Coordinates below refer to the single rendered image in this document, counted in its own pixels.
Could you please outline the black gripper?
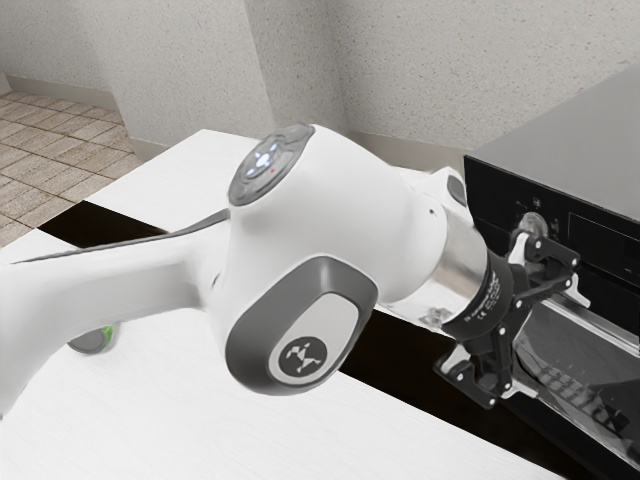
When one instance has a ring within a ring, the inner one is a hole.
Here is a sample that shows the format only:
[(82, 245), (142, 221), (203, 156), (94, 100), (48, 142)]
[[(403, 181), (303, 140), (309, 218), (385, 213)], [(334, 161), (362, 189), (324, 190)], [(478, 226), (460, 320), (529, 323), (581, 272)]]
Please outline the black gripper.
[[(435, 363), (434, 371), (481, 407), (494, 407), (500, 399), (516, 394), (537, 399), (536, 388), (513, 378), (513, 339), (499, 322), (512, 297), (513, 306), (533, 306), (556, 294), (590, 306), (591, 301), (578, 290), (580, 261), (574, 250), (548, 237), (515, 230), (507, 261), (489, 251), (478, 293), (459, 315), (442, 325), (441, 330), (458, 342)], [(509, 266), (514, 268), (513, 275)], [(524, 274), (523, 286), (514, 287), (517, 273)]]

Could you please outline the black oven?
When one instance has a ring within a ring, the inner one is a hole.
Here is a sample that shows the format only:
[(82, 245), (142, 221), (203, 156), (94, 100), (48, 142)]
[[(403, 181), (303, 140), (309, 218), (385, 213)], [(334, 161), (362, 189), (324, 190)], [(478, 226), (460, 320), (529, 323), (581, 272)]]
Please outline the black oven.
[(488, 247), (535, 225), (575, 251), (579, 304), (539, 303), (514, 346), (536, 391), (510, 406), (601, 480), (640, 480), (640, 63), (464, 160)]

